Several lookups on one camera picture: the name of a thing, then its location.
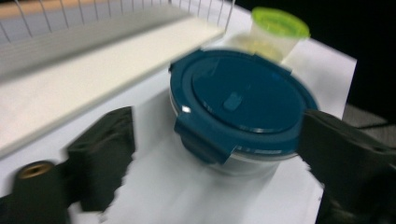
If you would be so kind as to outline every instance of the round container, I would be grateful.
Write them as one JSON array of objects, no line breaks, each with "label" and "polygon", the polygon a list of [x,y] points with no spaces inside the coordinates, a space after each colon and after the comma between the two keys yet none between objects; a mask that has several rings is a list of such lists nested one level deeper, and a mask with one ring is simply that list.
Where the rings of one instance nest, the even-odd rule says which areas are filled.
[{"label": "round container", "polygon": [[250,30],[251,41],[258,45],[271,45],[278,49],[282,58],[289,55],[294,46],[303,39],[307,39],[309,28],[299,18],[288,12],[268,7],[255,7],[251,12],[253,19]]},{"label": "round container", "polygon": [[187,150],[226,172],[293,157],[303,113],[317,108],[290,71],[257,55],[198,50],[170,72],[175,131]]}]

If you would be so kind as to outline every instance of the container with green lid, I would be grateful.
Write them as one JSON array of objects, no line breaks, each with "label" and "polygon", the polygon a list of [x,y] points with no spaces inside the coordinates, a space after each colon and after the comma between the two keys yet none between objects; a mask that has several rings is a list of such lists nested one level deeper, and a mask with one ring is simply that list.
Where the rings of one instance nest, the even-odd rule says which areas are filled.
[{"label": "container with green lid", "polygon": [[261,41],[279,51],[281,58],[289,55],[294,46],[307,39],[309,28],[299,18],[280,9],[255,7],[251,12],[253,20],[250,37],[252,41]]}]

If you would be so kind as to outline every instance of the small plastic container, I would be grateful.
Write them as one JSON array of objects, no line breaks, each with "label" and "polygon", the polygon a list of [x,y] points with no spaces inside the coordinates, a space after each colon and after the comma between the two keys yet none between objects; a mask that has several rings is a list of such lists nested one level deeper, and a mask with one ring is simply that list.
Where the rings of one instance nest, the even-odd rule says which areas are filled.
[{"label": "small plastic container", "polygon": [[[310,36],[309,28],[305,22],[280,9],[255,7],[251,12],[251,17],[253,19],[250,30],[252,44],[255,43],[257,46],[258,43],[261,43],[263,46],[274,47],[281,54],[281,59],[288,56],[300,40]],[[263,55],[261,51],[265,51],[265,49],[260,49],[258,46],[256,51]],[[271,58],[270,55],[269,59],[279,61],[279,56],[275,56],[275,58]]]},{"label": "small plastic container", "polygon": [[290,71],[257,55],[198,50],[170,72],[183,146],[227,174],[274,170],[295,156],[303,113],[317,108]]}]

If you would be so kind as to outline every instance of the green lid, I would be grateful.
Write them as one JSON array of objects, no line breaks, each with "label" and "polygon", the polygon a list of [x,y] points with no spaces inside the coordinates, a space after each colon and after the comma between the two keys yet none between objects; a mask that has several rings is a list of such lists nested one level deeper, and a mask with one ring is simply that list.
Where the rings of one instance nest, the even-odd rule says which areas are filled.
[{"label": "green lid", "polygon": [[305,22],[288,12],[269,7],[255,7],[251,14],[253,21],[271,34],[289,37],[310,36]]}]

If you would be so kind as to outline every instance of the wire rack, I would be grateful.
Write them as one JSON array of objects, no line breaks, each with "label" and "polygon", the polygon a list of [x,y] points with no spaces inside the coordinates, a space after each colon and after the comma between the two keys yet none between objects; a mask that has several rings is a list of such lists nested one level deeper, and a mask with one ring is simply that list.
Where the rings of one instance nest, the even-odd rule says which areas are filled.
[{"label": "wire rack", "polygon": [[0,4],[0,45],[172,5],[227,28],[233,2],[225,0],[27,0]]}]

